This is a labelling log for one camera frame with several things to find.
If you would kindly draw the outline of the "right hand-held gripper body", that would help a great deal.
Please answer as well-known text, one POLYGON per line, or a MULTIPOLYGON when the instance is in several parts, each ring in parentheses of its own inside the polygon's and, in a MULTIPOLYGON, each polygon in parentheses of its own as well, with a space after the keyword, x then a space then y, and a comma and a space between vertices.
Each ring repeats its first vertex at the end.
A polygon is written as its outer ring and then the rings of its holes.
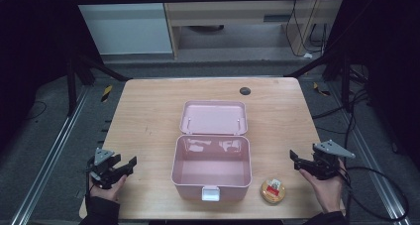
POLYGON ((312 174, 321 180, 332 178, 338 174, 339 158, 354 159, 356 157, 354 153, 332 140, 314 144, 313 151, 315 169, 312 174))

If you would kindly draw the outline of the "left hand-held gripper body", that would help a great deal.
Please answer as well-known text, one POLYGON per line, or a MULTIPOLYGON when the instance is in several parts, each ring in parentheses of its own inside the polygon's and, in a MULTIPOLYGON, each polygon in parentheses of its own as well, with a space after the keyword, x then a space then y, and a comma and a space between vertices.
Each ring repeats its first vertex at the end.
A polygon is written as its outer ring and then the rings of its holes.
POLYGON ((88 160, 86 172, 93 178, 93 183, 103 189, 110 189, 118 181, 114 165, 121 161, 121 155, 113 151, 97 148, 88 160))

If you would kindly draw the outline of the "pink plastic storage box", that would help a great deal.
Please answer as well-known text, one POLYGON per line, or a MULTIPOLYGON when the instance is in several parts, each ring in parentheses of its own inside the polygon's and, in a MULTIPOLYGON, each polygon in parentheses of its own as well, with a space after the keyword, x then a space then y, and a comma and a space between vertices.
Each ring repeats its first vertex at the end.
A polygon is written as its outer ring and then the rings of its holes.
POLYGON ((252 183, 246 106, 239 101, 191 100, 184 104, 171 180, 184 199, 244 199, 252 183))

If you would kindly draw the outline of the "person's left hand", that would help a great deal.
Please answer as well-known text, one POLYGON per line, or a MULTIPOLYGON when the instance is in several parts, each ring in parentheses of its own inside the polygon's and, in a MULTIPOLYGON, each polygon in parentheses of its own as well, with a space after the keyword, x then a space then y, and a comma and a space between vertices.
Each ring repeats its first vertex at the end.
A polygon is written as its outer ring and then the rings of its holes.
POLYGON ((93 183, 92 178, 89 179, 88 191, 91 197, 100 197, 109 201, 119 202, 119 193, 123 188, 127 177, 123 175, 116 183, 109 189, 103 189, 93 183))

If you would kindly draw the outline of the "person's right hand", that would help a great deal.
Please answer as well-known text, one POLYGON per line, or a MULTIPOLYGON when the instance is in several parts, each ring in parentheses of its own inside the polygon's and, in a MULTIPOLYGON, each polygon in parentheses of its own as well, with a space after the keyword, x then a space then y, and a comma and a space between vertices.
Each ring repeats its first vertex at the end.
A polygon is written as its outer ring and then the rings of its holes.
POLYGON ((343 179, 340 175, 320 180, 305 169, 299 172, 311 184, 324 213, 341 210, 343 179))

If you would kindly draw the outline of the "yellow black tape strip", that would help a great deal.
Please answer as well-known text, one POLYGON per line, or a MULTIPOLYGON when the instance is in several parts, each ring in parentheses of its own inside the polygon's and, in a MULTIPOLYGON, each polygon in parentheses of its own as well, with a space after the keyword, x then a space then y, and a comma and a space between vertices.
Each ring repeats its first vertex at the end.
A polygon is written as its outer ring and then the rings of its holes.
POLYGON ((313 89, 323 96, 330 96, 329 90, 322 89, 317 82, 313 82, 313 89))
POLYGON ((111 93, 112 88, 113 88, 112 85, 107 85, 105 87, 104 92, 103 92, 102 97, 101 97, 101 100, 100 100, 101 102, 106 102, 107 101, 107 99, 108 99, 108 97, 111 93))

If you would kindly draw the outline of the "black metal stand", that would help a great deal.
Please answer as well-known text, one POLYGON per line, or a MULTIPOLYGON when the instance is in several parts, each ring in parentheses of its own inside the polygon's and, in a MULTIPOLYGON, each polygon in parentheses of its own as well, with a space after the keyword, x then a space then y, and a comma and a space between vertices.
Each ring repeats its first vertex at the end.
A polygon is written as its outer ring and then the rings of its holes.
POLYGON ((91 68, 98 69, 118 81, 130 80, 130 77, 124 76, 106 67, 104 63, 100 63, 88 56, 70 56, 66 60, 68 116, 71 116, 75 112, 77 106, 76 78, 79 78, 83 85, 92 85, 95 82, 91 68))
POLYGON ((312 60, 292 73, 286 74, 285 77, 298 78, 322 64, 326 65, 323 72, 324 79, 333 80, 338 75, 341 76, 341 102, 345 109, 350 112, 350 56, 346 50, 325 51, 322 56, 312 60))

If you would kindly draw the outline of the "dark curtain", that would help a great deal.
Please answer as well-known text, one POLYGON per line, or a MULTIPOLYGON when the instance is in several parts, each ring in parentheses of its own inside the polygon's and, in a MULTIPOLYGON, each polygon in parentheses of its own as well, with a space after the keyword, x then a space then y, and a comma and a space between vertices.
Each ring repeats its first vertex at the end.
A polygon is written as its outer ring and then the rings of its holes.
POLYGON ((397 147, 420 171, 420 0, 344 0, 329 42, 367 67, 367 90, 397 147))
POLYGON ((37 90, 66 75, 72 54, 101 60, 76 5, 0 0, 0 155, 10 148, 37 90))

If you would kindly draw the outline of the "white cabinet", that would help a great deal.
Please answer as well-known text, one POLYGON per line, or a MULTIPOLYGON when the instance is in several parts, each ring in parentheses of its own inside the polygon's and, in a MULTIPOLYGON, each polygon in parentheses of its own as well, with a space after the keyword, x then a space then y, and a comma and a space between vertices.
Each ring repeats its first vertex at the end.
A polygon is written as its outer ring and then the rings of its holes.
POLYGON ((171 54, 162 4, 80 5, 102 56, 171 54))

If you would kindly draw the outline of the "light wooden desk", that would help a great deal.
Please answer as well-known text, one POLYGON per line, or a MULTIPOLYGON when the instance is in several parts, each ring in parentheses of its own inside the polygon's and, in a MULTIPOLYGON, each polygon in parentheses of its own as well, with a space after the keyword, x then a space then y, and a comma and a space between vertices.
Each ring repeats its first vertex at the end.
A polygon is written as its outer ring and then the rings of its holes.
POLYGON ((289 0, 248 2, 166 3, 168 24, 175 31, 186 26, 230 24, 280 24, 292 52, 309 51, 314 26, 333 26, 342 5, 340 0, 289 0))

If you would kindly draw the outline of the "aluminium floor rail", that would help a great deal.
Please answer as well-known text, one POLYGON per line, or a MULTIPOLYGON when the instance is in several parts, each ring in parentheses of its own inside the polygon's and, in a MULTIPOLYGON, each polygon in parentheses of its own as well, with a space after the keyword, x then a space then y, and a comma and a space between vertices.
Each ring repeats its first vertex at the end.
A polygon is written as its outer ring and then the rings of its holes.
POLYGON ((64 149, 66 142, 77 122, 79 115, 85 105, 86 97, 90 92, 90 86, 82 86, 81 91, 76 99, 76 106, 73 112, 65 118, 65 121, 56 136, 52 147, 45 158, 34 182, 32 183, 25 199, 19 206, 13 216, 10 225, 27 225, 31 215, 44 192, 46 185, 51 177, 53 169, 64 149))
POLYGON ((361 166, 348 167, 348 170, 359 170, 368 174, 383 204, 385 214, 382 215, 367 208, 355 196, 353 197, 354 203, 370 216, 391 223, 392 225, 412 225, 408 216, 410 204, 407 196, 401 187, 383 172, 382 167, 371 152, 360 127, 357 125, 355 101, 364 97, 366 93, 361 90, 355 94, 355 98, 350 100, 351 111, 348 112, 341 102, 341 88, 336 83, 329 83, 328 87, 330 88, 332 97, 341 107, 341 115, 348 124, 347 132, 345 133, 347 137, 345 143, 346 145, 352 143, 357 150, 356 158, 363 162, 361 166))

